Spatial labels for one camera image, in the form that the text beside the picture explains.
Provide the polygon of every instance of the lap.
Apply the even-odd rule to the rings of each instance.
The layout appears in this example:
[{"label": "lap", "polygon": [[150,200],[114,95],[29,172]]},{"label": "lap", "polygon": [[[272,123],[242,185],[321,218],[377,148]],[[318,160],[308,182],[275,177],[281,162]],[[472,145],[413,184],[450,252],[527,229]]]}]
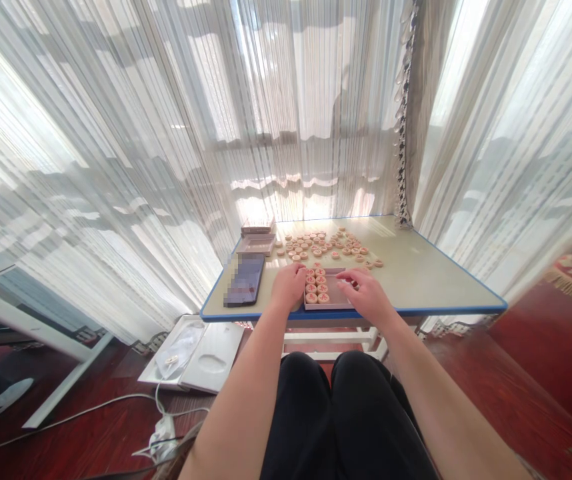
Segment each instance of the lap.
[{"label": "lap", "polygon": [[308,355],[282,359],[261,480],[335,478],[330,394],[326,375]]},{"label": "lap", "polygon": [[282,359],[262,480],[437,478],[403,388],[381,362],[346,352],[331,382],[304,353]]},{"label": "lap", "polygon": [[348,478],[437,478],[403,388],[381,362],[346,352],[331,380],[339,464]]}]

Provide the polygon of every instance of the forearm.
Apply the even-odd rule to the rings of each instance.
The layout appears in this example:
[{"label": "forearm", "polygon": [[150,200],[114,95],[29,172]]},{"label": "forearm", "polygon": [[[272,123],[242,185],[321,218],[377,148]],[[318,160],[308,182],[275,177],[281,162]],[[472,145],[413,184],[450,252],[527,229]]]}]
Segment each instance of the forearm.
[{"label": "forearm", "polygon": [[289,309],[262,314],[217,396],[180,479],[257,479],[275,410]]},{"label": "forearm", "polygon": [[443,478],[529,479],[513,452],[397,313],[383,332]]}]

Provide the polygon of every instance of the person's left hand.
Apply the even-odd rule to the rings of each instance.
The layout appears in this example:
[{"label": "person's left hand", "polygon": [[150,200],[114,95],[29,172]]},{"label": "person's left hand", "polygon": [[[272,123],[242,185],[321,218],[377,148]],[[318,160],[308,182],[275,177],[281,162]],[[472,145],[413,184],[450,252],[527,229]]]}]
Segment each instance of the person's left hand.
[{"label": "person's left hand", "polygon": [[301,263],[287,265],[275,277],[271,303],[290,311],[304,294],[305,284],[306,266]]}]

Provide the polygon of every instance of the sheer curtain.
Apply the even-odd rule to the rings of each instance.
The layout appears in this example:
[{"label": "sheer curtain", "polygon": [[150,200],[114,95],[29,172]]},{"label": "sheer curtain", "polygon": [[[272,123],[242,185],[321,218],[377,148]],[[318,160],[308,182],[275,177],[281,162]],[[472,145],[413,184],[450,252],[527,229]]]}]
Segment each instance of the sheer curtain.
[{"label": "sheer curtain", "polygon": [[0,1],[0,252],[146,343],[247,215],[389,213],[409,5]]},{"label": "sheer curtain", "polygon": [[413,221],[508,302],[572,248],[572,0],[457,2]]}]

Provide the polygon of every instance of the white table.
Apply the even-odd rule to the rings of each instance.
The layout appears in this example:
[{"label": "white table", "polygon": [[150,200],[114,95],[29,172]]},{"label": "white table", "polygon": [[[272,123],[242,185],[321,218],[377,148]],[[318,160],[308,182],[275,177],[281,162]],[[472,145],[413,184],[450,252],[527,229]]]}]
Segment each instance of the white table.
[{"label": "white table", "polygon": [[[410,325],[417,325],[419,319],[427,315],[496,314],[507,308],[502,298],[416,231],[396,229],[392,215],[280,222],[275,224],[274,233],[277,239],[285,241],[287,233],[296,236],[324,230],[330,239],[340,226],[353,233],[362,246],[370,250],[366,260],[378,258],[384,262],[382,268],[374,267],[371,272]],[[288,257],[278,257],[277,249],[273,249],[271,256],[266,258],[256,304],[227,308],[223,306],[223,299],[237,266],[235,252],[238,247],[239,242],[200,311],[205,322],[257,321],[268,305],[277,272],[291,262]],[[316,258],[309,250],[309,259],[302,263],[313,267],[314,262],[320,262],[322,268],[363,266],[353,256],[341,254],[340,260],[333,260],[328,252],[322,258]],[[366,353],[377,358],[387,352],[383,339],[379,348],[373,350],[379,332],[369,327],[368,322],[352,309],[306,311],[300,303],[290,313],[288,327],[354,327],[357,331],[287,333],[285,343],[361,343]],[[333,360],[338,354],[314,353],[311,356],[317,360]]]},{"label": "white table", "polygon": [[[6,256],[0,254],[0,276],[15,268],[15,264]],[[67,337],[54,328],[40,322],[38,319],[28,315],[14,305],[0,298],[0,323],[22,332],[34,340],[48,345],[49,347],[62,352],[79,362],[79,364],[66,376],[59,386],[50,394],[32,416],[26,420],[23,428],[36,429],[46,420],[46,417],[55,408],[58,402],[71,389],[75,382],[91,366],[99,354],[106,348],[112,340],[110,333],[105,333],[92,349],[82,345],[80,342]]]}]

